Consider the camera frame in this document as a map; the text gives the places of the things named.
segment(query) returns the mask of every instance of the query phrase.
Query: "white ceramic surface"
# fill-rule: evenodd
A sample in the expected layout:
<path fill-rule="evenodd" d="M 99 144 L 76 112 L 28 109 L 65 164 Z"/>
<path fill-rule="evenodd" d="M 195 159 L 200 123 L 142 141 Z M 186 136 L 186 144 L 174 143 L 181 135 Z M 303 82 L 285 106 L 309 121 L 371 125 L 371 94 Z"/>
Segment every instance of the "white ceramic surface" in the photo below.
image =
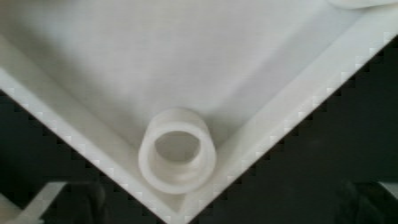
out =
<path fill-rule="evenodd" d="M 0 88 L 166 223 L 188 223 L 398 33 L 398 6 L 321 0 L 1 0 Z M 216 149 L 200 188 L 138 169 L 149 120 L 191 109 Z"/>

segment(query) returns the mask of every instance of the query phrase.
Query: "black floor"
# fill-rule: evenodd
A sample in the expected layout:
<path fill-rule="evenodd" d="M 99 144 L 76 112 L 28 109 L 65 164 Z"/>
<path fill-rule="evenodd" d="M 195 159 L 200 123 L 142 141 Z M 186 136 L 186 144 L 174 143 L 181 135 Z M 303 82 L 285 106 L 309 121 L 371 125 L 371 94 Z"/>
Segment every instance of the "black floor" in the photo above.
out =
<path fill-rule="evenodd" d="M 26 205 L 44 183 L 97 181 L 111 224 L 161 223 L 0 94 L 0 192 Z M 193 223 L 332 224 L 344 181 L 398 181 L 398 39 L 262 156 Z"/>

